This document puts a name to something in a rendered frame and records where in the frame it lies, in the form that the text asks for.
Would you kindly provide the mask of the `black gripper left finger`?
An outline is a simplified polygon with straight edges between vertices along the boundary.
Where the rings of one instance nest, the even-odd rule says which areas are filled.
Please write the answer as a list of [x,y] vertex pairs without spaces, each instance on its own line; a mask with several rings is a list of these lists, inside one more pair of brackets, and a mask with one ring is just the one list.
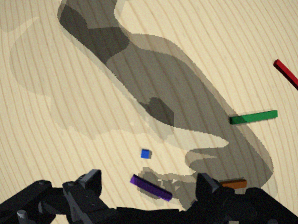
[[64,182],[62,188],[38,180],[0,204],[0,224],[51,224],[56,214],[66,215],[68,223],[126,224],[124,216],[99,198],[101,192],[99,169]]

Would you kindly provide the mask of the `orange rod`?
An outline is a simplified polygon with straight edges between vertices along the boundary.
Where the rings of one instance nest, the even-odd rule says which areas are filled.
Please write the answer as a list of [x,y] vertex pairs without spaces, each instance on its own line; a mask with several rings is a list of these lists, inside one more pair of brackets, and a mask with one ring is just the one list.
[[220,184],[223,187],[228,186],[228,187],[231,187],[233,189],[245,188],[247,186],[247,180],[240,179],[240,180],[224,181],[224,182],[220,182]]

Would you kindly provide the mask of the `green rod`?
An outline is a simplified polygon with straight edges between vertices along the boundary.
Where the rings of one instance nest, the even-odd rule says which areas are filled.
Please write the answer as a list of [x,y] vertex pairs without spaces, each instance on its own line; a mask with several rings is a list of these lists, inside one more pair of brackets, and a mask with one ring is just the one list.
[[230,119],[230,124],[234,125],[234,124],[264,120],[264,119],[275,118],[275,117],[278,117],[277,110],[234,116],[234,117],[229,117],[229,119]]

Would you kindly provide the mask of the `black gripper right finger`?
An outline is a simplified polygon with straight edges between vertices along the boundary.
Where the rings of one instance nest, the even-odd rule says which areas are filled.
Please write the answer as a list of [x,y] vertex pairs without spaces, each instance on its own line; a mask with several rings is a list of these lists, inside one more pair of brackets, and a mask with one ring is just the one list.
[[233,188],[223,187],[207,173],[198,173],[195,195],[198,201],[168,224],[298,224],[294,213],[257,187],[235,194]]

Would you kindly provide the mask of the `purple rod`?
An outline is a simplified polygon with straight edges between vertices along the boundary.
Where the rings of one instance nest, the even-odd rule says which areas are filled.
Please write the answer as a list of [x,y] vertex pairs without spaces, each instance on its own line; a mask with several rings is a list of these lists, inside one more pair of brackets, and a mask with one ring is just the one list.
[[160,197],[168,202],[173,197],[172,193],[142,179],[141,177],[139,177],[135,174],[132,176],[130,183],[132,183],[132,184],[140,187],[141,189],[143,189],[157,197]]

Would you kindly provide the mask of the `dark red rod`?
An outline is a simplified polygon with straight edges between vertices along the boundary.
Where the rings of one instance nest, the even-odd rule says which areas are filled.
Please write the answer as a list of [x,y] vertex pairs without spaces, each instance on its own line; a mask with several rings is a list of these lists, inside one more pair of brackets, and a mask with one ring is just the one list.
[[298,79],[279,59],[274,61],[273,66],[298,90]]

